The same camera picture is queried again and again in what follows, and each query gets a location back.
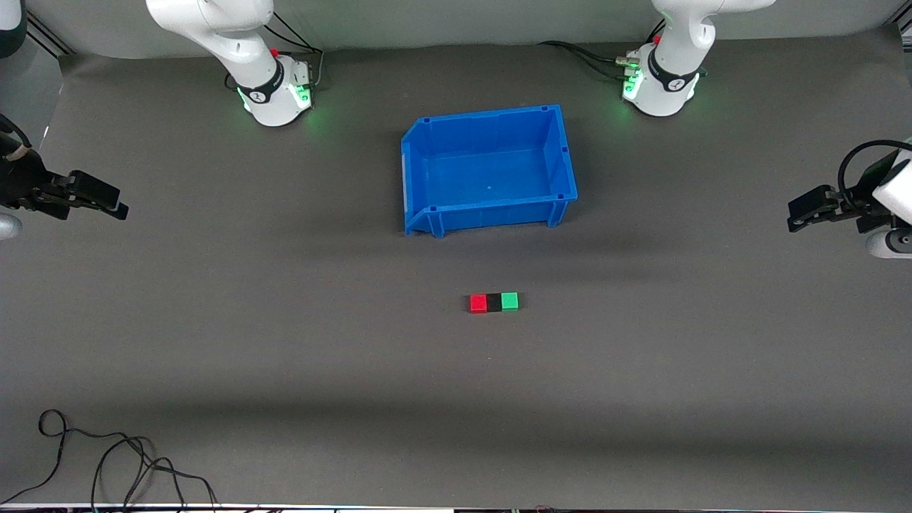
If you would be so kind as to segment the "dark grey table cover sheet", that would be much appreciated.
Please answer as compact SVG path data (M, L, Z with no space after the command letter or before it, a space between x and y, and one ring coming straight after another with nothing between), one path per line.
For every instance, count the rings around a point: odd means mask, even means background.
M670 119L555 48L326 61L281 129L211 58L62 62L43 160L130 216L0 243L0 499L50 472L56 408L224 502L912 511L912 263L786 227L854 146L912 135L895 26L717 42ZM541 104L563 224L404 236L415 120Z

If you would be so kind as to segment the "blue plastic storage bin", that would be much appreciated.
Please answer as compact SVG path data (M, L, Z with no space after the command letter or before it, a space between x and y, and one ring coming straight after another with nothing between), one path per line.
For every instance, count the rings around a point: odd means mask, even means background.
M557 104L424 117L400 142L403 231L557 227L579 189Z

